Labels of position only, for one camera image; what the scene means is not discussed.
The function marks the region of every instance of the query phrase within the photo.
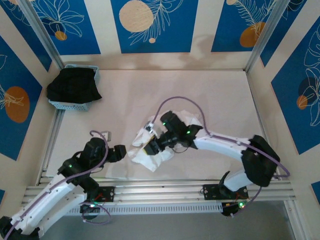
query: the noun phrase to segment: white table surface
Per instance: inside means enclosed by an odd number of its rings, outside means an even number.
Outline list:
[[[54,176],[62,163],[81,151],[90,140],[89,131],[111,131],[109,145],[129,150],[138,130],[158,106],[172,96],[185,96],[203,109],[209,130],[241,138],[261,135],[261,127],[244,71],[199,70],[101,70],[97,86],[102,99],[88,112],[66,111],[49,160],[47,176]],[[174,99],[160,112],[186,110],[199,114],[191,103]],[[151,172],[131,162],[128,155],[106,163],[96,176],[131,180],[220,179],[240,162],[206,150],[188,149]]]

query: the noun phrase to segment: beige circle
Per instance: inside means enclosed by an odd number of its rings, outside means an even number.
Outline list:
[[[10,3],[14,4],[14,5],[18,5],[17,0],[8,0]]]
[[[119,18],[122,26],[132,33],[147,30],[154,22],[151,9],[139,0],[131,0],[123,5],[119,12]]]
[[[149,43],[154,44],[155,42],[156,42],[155,38],[152,37],[152,38],[149,39]]]
[[[226,4],[233,5],[237,2],[237,0],[226,0]]]

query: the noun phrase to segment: blue basket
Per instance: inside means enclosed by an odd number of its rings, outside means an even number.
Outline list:
[[[65,69],[69,68],[87,68],[87,69],[93,69],[95,72],[94,75],[94,82],[95,85],[97,86],[100,80],[100,75],[99,75],[99,67],[98,66],[90,66],[90,65],[78,65],[78,64],[68,64],[64,67]],[[57,109],[62,109],[62,110],[77,110],[77,111],[88,111],[89,108],[92,105],[92,102],[87,102],[83,104],[79,103],[70,103],[70,102],[60,102],[60,101],[50,101],[53,106]]]

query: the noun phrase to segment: purple cable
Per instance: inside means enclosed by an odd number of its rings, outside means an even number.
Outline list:
[[[260,150],[260,149],[258,149],[258,148],[256,148],[256,147],[254,147],[254,146],[251,146],[251,145],[249,145],[249,144],[247,144],[247,143],[240,142],[240,141],[237,141],[237,140],[228,138],[228,137],[217,136],[217,135],[215,135],[215,134],[211,135],[211,133],[209,132],[209,130],[208,130],[208,128],[207,128],[206,118],[205,118],[204,111],[202,110],[202,108],[201,108],[195,101],[193,101],[193,100],[191,100],[191,99],[189,99],[189,98],[187,98],[187,97],[185,97],[185,96],[172,96],[172,97],[169,97],[169,98],[167,98],[166,100],[164,100],[164,101],[160,104],[158,110],[156,111],[156,114],[155,114],[155,116],[154,116],[154,118],[153,118],[153,120],[152,120],[152,123],[153,123],[153,124],[155,123],[155,121],[156,121],[156,119],[157,119],[157,117],[158,117],[158,115],[159,115],[159,112],[160,112],[161,108],[163,107],[163,105],[164,105],[166,102],[168,102],[169,100],[172,100],[172,99],[184,99],[184,100],[187,100],[187,101],[193,103],[193,104],[200,110],[201,115],[202,115],[202,119],[203,119],[203,128],[204,128],[206,134],[208,134],[211,138],[216,138],[216,139],[220,139],[220,140],[227,141],[227,142],[231,142],[231,143],[235,143],[235,144],[240,144],[240,145],[242,145],[242,146],[244,146],[244,147],[246,147],[246,148],[250,148],[250,149],[256,151],[257,153],[265,156],[266,158],[270,159],[272,162],[274,162],[274,163],[277,164],[279,167],[281,167],[281,168],[285,171],[285,173],[286,173],[286,175],[278,175],[278,176],[275,176],[275,177],[281,178],[281,177],[289,177],[289,176],[290,176],[290,172],[288,171],[287,168],[285,168],[285,166],[283,166],[280,162],[278,162],[276,159],[274,159],[272,156],[270,156],[269,154],[265,153],[264,151],[262,151],[262,150]],[[256,192],[256,194],[254,195],[254,197],[253,197],[246,205],[251,204],[251,203],[257,198],[257,196],[260,194],[261,190],[262,190],[262,187],[259,188],[259,190]]]
[[[67,182],[67,181],[69,181],[69,180],[71,180],[71,179],[74,179],[74,178],[77,178],[77,177],[80,177],[80,176],[83,176],[83,175],[86,175],[86,174],[90,174],[93,170],[95,170],[95,169],[97,169],[97,168],[100,168],[100,166],[101,166],[102,164],[104,164],[104,162],[105,162],[106,159],[107,159],[107,155],[108,155],[108,151],[109,151],[108,142],[107,142],[105,136],[104,136],[101,132],[98,132],[98,131],[95,131],[95,130],[90,131],[90,135],[91,135],[92,137],[94,136],[93,133],[98,134],[98,135],[103,139],[104,144],[105,144],[105,154],[104,154],[104,157],[103,157],[103,159],[101,160],[101,162],[100,162],[97,166],[95,166],[95,167],[93,167],[93,168],[91,168],[91,169],[89,169],[89,170],[87,170],[87,171],[77,173],[77,174],[75,174],[75,175],[69,176],[69,177],[67,177],[67,178],[59,181],[58,183],[56,183],[55,185],[53,185],[51,188],[49,188],[50,193],[51,193],[56,187],[58,187],[60,184],[65,183],[65,182]],[[45,196],[47,196],[47,195],[50,194],[50,193],[46,191],[44,194],[42,194],[42,195],[41,195],[36,201],[34,201],[34,203],[20,216],[20,219],[23,219]],[[8,238],[9,238],[9,236],[11,235],[12,231],[15,229],[15,227],[16,227],[18,224],[19,224],[19,221],[17,220],[17,221],[12,225],[12,227],[10,228],[10,230],[8,231],[8,233],[5,235],[4,240],[8,240]]]
[[[84,221],[85,223],[87,223],[87,224],[92,224],[92,225],[105,225],[105,224],[110,223],[111,215],[110,215],[110,213],[108,212],[108,210],[105,209],[103,206],[101,206],[101,205],[99,205],[99,204],[96,204],[96,203],[94,203],[94,202],[83,202],[83,203],[84,203],[84,204],[95,205],[95,206],[97,206],[98,208],[100,208],[101,210],[105,211],[106,214],[108,214],[108,216],[109,216],[109,219],[108,219],[107,221],[103,221],[103,222],[92,222],[92,221],[89,221],[89,220],[87,220],[87,219],[85,218],[85,211],[83,211],[81,217],[82,217],[82,219],[83,219],[83,221]]]

